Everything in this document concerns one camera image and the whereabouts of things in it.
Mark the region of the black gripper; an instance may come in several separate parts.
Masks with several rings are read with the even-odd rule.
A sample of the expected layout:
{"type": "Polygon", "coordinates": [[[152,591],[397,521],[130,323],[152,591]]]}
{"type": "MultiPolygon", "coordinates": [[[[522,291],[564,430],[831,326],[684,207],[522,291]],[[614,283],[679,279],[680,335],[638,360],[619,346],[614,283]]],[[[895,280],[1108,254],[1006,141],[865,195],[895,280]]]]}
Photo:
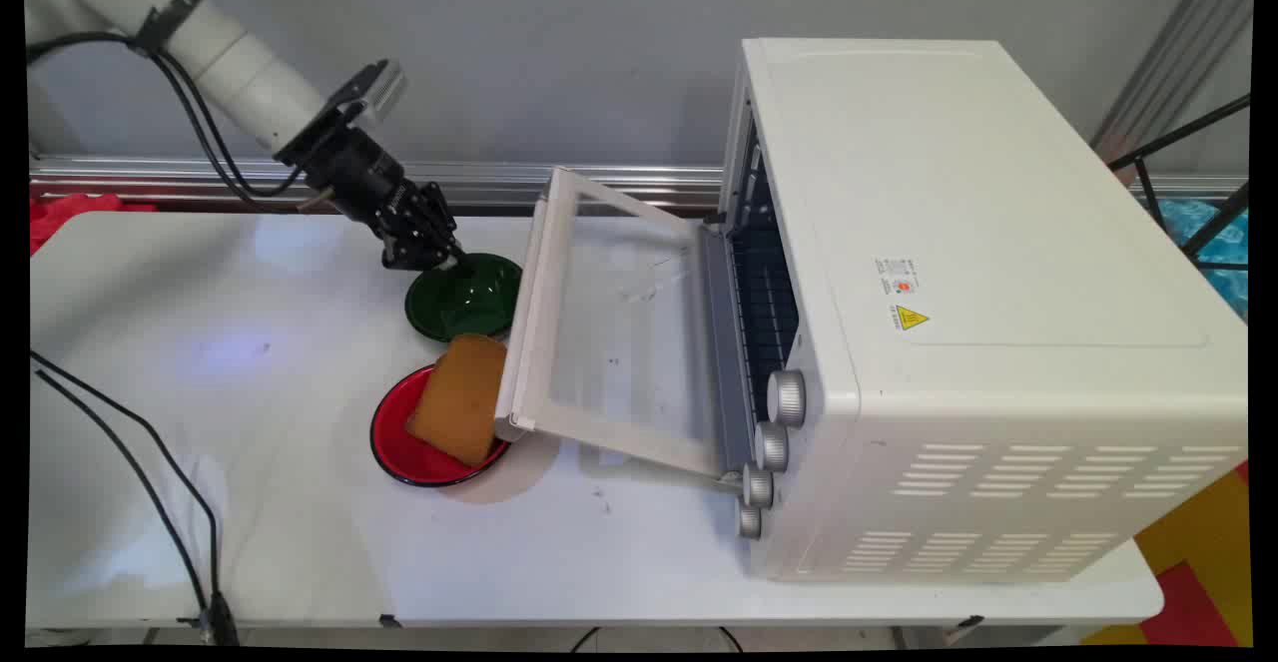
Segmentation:
{"type": "Polygon", "coordinates": [[[466,266],[449,206],[433,206],[403,165],[351,121],[311,121],[275,153],[305,185],[383,244],[380,265],[424,272],[466,266]]]}

